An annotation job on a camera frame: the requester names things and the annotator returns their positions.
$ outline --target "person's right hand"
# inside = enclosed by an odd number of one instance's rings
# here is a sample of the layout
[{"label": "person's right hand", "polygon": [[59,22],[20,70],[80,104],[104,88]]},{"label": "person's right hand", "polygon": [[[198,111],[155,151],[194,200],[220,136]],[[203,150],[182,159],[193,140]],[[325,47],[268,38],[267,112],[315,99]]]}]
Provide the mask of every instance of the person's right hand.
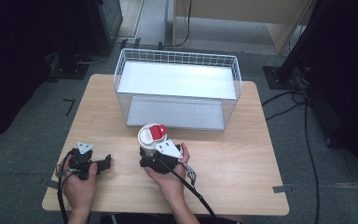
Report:
[{"label": "person's right hand", "polygon": [[[183,158],[180,160],[180,162],[187,163],[190,159],[190,155],[188,154],[187,146],[185,143],[181,144],[181,148],[183,150]],[[185,199],[184,185],[173,173],[163,175],[156,173],[150,167],[145,167],[145,170],[147,174],[158,184],[162,196],[164,196],[165,200],[167,200],[169,204],[172,202],[183,201]],[[179,174],[179,176],[185,179],[186,169],[182,165],[176,165],[173,170]]]}]

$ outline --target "white wire basket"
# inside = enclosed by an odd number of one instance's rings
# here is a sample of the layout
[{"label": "white wire basket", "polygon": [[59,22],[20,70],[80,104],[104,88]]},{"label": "white wire basket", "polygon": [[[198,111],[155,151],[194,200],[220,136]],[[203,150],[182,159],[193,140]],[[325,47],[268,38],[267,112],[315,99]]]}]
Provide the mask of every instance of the white wire basket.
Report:
[{"label": "white wire basket", "polygon": [[114,74],[128,126],[224,131],[241,96],[235,56],[123,49]]}]

